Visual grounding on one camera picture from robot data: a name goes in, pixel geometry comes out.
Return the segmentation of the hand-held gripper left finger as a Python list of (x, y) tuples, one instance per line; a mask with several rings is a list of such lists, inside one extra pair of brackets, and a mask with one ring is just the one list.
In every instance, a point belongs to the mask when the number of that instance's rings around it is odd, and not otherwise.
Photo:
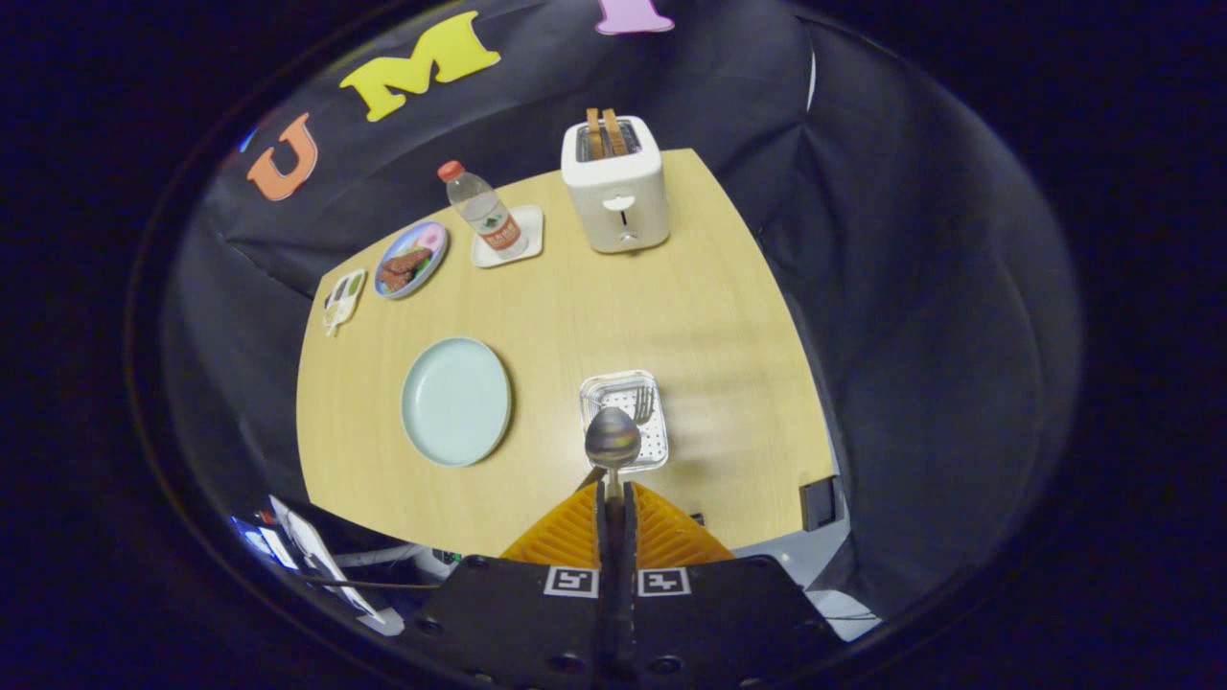
[(467, 684), (590, 689), (609, 576), (600, 483), (548, 511), (509, 557), (465, 557), (412, 618), (412, 646)]

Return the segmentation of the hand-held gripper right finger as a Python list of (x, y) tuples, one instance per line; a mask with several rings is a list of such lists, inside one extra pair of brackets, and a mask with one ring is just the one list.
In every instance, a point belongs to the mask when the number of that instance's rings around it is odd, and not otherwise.
[(625, 489), (618, 668), (633, 689), (833, 689), (845, 643), (771, 555), (736, 557), (660, 494)]

